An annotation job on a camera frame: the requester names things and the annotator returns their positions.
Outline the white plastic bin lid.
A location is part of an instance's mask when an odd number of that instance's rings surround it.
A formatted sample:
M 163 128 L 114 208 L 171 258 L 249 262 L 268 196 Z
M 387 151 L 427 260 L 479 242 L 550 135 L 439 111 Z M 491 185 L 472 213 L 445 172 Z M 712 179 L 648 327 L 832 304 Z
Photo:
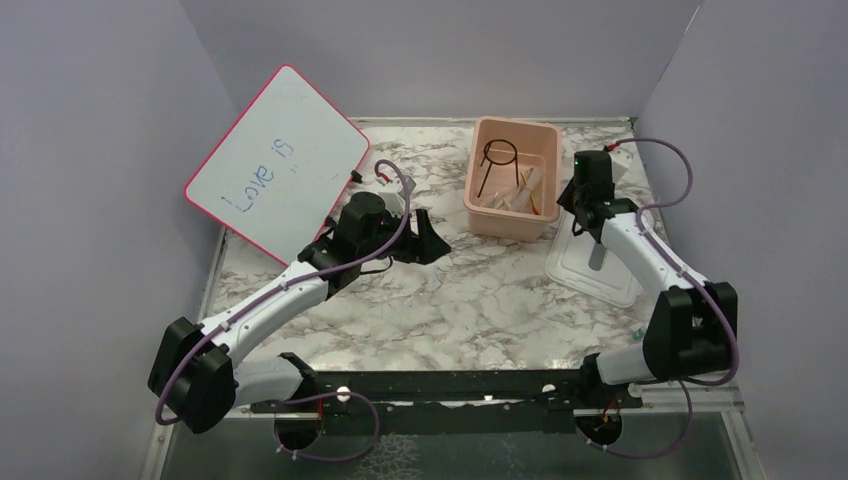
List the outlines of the white plastic bin lid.
M 563 212 L 548 254 L 545 272 L 555 282 L 610 305 L 632 306 L 642 291 L 639 282 L 611 251 L 589 234 L 575 237 L 574 216 Z

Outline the clay pipe triangle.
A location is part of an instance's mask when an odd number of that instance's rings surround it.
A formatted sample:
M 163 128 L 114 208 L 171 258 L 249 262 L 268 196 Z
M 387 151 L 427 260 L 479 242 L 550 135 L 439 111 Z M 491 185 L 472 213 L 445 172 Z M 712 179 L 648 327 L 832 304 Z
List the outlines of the clay pipe triangle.
M 501 194 L 496 193 L 489 207 L 495 210 L 520 212 L 524 208 L 520 193 Z

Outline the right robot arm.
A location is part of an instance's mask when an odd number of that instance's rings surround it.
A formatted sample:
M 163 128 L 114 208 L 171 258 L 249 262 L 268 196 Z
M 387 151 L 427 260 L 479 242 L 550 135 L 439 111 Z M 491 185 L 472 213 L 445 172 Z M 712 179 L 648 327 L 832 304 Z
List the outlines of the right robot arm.
M 738 294 L 688 267 L 646 223 L 645 208 L 615 193 L 609 149 L 574 155 L 574 175 L 558 199 L 576 235 L 587 234 L 614 254 L 654 297 L 639 344 L 587 356 L 577 380 L 579 398 L 600 407 L 617 386 L 684 380 L 738 369 Z

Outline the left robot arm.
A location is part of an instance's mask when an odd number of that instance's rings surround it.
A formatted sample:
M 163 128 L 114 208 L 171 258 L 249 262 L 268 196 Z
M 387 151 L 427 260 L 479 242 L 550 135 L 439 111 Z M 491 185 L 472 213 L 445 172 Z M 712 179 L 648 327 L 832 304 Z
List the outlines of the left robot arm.
M 290 410 L 306 408 L 315 387 L 306 364 L 289 354 L 259 362 L 247 355 L 359 278 L 362 264 L 388 258 L 428 265 L 450 251 L 425 209 L 394 213 L 374 193 L 354 194 L 328 232 L 268 285 L 220 314 L 198 323 L 180 317 L 165 329 L 147 380 L 156 412 L 169 409 L 174 422 L 203 433 L 237 406 L 275 399 Z

